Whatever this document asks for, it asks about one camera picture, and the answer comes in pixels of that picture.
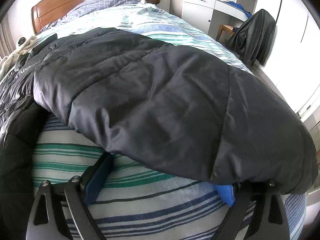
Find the black puffer jacket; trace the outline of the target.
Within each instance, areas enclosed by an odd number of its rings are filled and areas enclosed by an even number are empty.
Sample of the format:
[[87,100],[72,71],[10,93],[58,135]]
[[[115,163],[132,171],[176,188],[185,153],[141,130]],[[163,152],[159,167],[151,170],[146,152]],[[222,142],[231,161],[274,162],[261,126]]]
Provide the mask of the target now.
[[54,114],[107,152],[229,185],[303,194],[318,171],[299,117],[251,73],[205,51],[115,28],[56,35],[1,84],[1,193],[32,188],[32,151]]

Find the striped bed duvet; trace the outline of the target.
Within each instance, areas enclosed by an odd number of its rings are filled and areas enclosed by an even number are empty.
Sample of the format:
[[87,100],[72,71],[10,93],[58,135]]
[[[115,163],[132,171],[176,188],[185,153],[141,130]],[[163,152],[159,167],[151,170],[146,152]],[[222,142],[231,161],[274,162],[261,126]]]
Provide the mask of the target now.
[[[212,38],[149,3],[95,11],[44,31],[60,37],[96,27],[115,27],[174,45],[189,45],[228,65],[245,65]],[[64,183],[94,164],[103,149],[51,115],[33,155],[35,186]],[[210,239],[230,204],[231,186],[175,177],[115,154],[114,169],[89,210],[107,239]]]

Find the cream garment on bed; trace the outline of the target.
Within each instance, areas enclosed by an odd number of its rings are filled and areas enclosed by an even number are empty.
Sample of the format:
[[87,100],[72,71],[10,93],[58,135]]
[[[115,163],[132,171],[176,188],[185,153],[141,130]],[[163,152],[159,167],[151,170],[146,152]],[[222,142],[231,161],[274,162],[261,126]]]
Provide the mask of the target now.
[[25,55],[37,44],[36,36],[29,37],[22,45],[18,46],[10,55],[1,60],[1,79],[15,65],[20,55]]

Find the beige curtain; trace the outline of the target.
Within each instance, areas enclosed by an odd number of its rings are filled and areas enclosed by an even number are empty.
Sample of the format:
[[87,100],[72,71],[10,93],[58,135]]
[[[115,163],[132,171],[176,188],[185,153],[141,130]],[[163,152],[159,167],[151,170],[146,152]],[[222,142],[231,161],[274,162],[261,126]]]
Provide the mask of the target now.
[[13,41],[8,16],[5,15],[0,25],[0,55],[1,59],[10,55],[16,49],[16,44]]

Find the dark coat on chair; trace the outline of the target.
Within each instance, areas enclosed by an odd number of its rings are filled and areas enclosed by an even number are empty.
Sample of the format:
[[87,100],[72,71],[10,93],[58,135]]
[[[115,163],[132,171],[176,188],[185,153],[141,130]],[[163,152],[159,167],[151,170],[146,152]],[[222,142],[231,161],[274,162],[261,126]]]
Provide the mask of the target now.
[[244,64],[259,61],[264,65],[272,49],[276,21],[264,9],[246,20],[227,41],[226,47],[237,53]]

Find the wooden stool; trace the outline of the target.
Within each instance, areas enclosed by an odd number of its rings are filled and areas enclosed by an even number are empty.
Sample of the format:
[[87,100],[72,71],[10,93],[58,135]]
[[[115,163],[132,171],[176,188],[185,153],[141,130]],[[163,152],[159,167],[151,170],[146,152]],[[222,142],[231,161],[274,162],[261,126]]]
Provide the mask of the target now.
[[217,36],[216,36],[216,41],[218,41],[221,37],[221,34],[223,31],[225,31],[226,33],[230,34],[230,35],[234,35],[235,32],[233,31],[234,27],[230,26],[230,25],[225,25],[225,24],[221,24],[219,25],[219,29],[217,32]]

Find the blue cloth on desk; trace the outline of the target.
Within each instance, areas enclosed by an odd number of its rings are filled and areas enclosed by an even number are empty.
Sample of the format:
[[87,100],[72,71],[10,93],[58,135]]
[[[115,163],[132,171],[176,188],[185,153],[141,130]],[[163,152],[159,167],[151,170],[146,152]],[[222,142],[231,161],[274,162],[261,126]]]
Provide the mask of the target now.
[[235,3],[233,1],[227,1],[227,3],[241,10],[248,18],[252,17],[252,14],[249,11],[246,11],[241,4]]

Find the white dressing desk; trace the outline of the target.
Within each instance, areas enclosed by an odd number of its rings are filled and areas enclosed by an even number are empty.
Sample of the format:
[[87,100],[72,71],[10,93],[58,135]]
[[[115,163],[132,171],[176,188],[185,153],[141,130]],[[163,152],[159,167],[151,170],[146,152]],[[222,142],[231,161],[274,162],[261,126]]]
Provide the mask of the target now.
[[212,38],[216,38],[220,25],[240,26],[246,14],[221,0],[170,0],[169,12]]

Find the blue checked blanket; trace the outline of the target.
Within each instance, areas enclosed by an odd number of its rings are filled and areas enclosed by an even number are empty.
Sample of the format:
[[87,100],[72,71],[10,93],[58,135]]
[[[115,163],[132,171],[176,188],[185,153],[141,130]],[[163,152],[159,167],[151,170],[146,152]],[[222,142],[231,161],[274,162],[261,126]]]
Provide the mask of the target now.
[[146,4],[146,0],[86,0],[74,7],[72,10],[63,13],[60,18],[50,21],[38,31],[42,33],[55,26],[71,22],[76,18],[88,15],[95,11],[104,10],[117,6],[135,6],[138,4]]

